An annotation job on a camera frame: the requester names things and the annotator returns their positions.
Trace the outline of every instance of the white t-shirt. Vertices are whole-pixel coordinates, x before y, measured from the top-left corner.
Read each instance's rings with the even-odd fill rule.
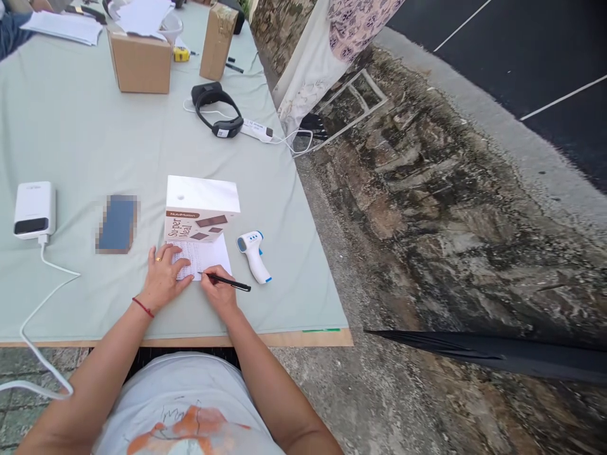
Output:
[[[95,455],[284,455],[240,372],[202,353],[152,360],[123,387]]]

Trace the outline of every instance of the black headphones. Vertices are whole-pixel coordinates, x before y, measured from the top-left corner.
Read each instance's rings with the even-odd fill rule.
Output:
[[[232,120],[219,120],[214,124],[210,124],[200,113],[200,107],[220,101],[232,106],[238,117]],[[211,129],[215,136],[219,138],[231,138],[236,136],[242,129],[244,123],[242,114],[240,114],[236,103],[234,103],[230,95],[223,91],[219,82],[209,82],[192,87],[192,104],[200,120]]]

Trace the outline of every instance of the blurred phone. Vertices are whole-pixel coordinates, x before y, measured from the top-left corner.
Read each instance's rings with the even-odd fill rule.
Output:
[[[138,213],[137,196],[110,196],[97,235],[97,253],[127,254],[135,239]]]

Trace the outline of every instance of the stone wall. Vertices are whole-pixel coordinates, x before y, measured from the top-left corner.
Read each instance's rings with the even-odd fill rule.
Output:
[[[260,0],[251,22],[257,46],[280,76],[289,63],[316,0]]]
[[[369,328],[607,347],[604,245],[546,217],[488,138],[422,77],[371,47],[342,80],[362,67],[389,102],[309,159],[356,226],[379,298],[402,315]],[[340,97],[324,112],[328,130],[357,116],[356,105]],[[420,376],[447,398],[445,425],[464,451],[607,453],[607,391],[425,359]]]

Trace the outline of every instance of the floral fabric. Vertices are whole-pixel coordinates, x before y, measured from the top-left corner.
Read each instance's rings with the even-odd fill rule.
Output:
[[[369,45],[405,0],[331,0],[328,19],[333,55],[346,63]]]

